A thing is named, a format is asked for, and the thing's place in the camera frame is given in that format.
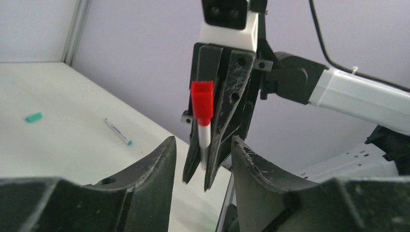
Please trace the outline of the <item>white pen red tip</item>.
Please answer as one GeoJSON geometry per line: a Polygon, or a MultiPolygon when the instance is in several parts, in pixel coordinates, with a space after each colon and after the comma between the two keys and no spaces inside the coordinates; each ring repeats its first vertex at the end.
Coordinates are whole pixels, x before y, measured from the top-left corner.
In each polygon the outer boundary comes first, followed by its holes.
{"type": "Polygon", "coordinates": [[[203,170],[206,170],[208,148],[211,144],[211,124],[206,126],[198,124],[198,142],[200,147],[200,165],[203,170]]]}

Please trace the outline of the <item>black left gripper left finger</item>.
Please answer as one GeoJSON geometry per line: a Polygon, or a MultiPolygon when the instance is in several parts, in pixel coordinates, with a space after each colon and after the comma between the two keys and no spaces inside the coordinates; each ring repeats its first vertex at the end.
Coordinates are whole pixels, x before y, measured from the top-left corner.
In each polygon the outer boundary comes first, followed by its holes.
{"type": "Polygon", "coordinates": [[[58,177],[3,178],[3,232],[166,232],[176,170],[176,138],[95,185],[58,177]]]}

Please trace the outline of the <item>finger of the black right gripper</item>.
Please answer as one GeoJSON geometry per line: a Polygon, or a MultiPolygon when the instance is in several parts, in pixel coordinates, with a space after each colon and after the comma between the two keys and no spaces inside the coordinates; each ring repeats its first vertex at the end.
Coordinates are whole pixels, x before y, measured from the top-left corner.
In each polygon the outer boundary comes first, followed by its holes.
{"type": "Polygon", "coordinates": [[[183,182],[189,183],[197,167],[206,169],[211,145],[211,120],[222,48],[212,44],[193,47],[188,116],[192,116],[190,145],[183,170],[183,182]]]}
{"type": "Polygon", "coordinates": [[[239,105],[250,78],[256,54],[252,51],[233,50],[225,81],[219,91],[216,113],[212,121],[212,140],[209,148],[204,191],[212,187],[220,166],[220,147],[223,135],[239,105]]]}

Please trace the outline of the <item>red pen cap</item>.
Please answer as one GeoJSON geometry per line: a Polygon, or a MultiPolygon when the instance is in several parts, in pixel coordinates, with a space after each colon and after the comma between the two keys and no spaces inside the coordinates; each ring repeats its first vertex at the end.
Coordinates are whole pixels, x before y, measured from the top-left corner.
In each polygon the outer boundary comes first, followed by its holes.
{"type": "Polygon", "coordinates": [[[214,114],[214,82],[193,81],[190,89],[193,117],[198,124],[210,124],[214,114]]]}

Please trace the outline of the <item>white pen teal tip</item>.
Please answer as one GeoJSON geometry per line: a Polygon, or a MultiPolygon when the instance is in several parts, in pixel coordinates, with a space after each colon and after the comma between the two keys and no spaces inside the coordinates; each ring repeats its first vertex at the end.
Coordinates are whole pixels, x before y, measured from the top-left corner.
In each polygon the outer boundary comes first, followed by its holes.
{"type": "Polygon", "coordinates": [[[133,145],[132,139],[125,135],[121,129],[119,129],[114,123],[112,123],[108,118],[104,119],[106,125],[127,145],[133,145]]]}

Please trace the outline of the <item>teal pen cap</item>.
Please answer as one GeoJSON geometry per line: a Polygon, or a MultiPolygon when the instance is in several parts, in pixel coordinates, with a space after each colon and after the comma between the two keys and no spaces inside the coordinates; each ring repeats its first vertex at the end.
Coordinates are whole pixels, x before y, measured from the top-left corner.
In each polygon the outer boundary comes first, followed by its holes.
{"type": "Polygon", "coordinates": [[[30,115],[30,116],[27,116],[27,117],[25,118],[25,122],[27,122],[27,123],[33,123],[33,122],[36,122],[36,121],[38,121],[38,120],[40,120],[40,119],[42,119],[42,118],[43,118],[43,114],[42,114],[41,112],[38,112],[38,113],[32,114],[32,115],[30,115]]]}

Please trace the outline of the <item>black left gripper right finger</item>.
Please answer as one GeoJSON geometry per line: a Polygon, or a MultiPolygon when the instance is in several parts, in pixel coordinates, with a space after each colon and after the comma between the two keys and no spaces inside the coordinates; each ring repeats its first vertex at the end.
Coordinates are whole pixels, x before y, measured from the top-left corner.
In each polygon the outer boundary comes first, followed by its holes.
{"type": "Polygon", "coordinates": [[[334,177],[315,183],[296,176],[232,138],[242,232],[407,232],[410,178],[334,177]]]}

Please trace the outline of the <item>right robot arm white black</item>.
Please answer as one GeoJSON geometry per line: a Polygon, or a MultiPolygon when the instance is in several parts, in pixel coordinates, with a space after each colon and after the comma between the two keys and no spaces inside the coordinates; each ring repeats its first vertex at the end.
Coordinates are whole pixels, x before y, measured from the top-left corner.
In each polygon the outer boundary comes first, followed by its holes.
{"type": "Polygon", "coordinates": [[[189,108],[190,147],[182,179],[205,168],[205,188],[230,155],[233,136],[247,137],[257,98],[268,94],[327,108],[410,133],[410,91],[375,77],[274,52],[265,37],[264,16],[248,11],[206,16],[194,45],[189,108]]]}

